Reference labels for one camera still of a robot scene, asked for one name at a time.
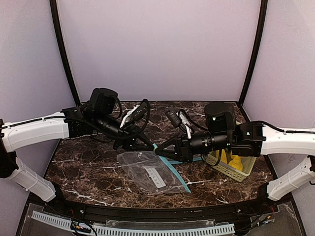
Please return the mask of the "clear zip bag blue zipper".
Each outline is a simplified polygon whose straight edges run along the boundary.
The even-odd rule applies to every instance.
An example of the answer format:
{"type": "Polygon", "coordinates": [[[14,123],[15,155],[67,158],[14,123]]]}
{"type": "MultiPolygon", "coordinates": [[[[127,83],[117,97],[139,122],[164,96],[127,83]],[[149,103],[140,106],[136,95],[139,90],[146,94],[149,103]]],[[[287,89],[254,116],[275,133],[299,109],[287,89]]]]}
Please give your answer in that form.
{"type": "Polygon", "coordinates": [[[143,192],[156,194],[190,193],[175,167],[153,151],[129,151],[117,155],[126,175],[143,192]]]}

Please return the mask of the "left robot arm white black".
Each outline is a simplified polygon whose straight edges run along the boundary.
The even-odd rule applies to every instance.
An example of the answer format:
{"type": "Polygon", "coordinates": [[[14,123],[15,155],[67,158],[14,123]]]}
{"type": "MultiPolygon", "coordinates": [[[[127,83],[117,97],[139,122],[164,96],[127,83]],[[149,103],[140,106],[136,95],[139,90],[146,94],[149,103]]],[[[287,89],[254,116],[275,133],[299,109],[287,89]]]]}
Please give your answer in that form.
{"type": "Polygon", "coordinates": [[[0,177],[14,181],[46,203],[63,198],[60,188],[38,175],[17,156],[16,150],[50,140],[73,139],[101,133],[113,142],[113,149],[152,151],[154,145],[144,134],[151,113],[147,99],[122,112],[118,93],[95,88],[90,99],[77,107],[21,122],[0,123],[0,177]]]}

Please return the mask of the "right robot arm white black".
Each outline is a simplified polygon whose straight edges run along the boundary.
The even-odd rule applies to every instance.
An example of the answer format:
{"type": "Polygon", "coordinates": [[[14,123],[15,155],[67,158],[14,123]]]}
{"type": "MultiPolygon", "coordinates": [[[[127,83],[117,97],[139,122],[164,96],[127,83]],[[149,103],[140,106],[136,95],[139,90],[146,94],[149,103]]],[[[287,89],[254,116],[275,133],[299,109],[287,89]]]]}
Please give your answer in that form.
{"type": "Polygon", "coordinates": [[[303,154],[305,158],[295,168],[276,180],[261,185],[258,199],[278,201],[286,194],[315,178],[315,130],[278,128],[265,121],[236,123],[231,104],[211,102],[204,107],[202,132],[194,132],[193,121],[184,111],[169,108],[171,124],[186,130],[162,143],[155,154],[178,162],[192,162],[195,155],[211,167],[219,165],[222,153],[227,156],[259,157],[270,154],[303,154]]]}

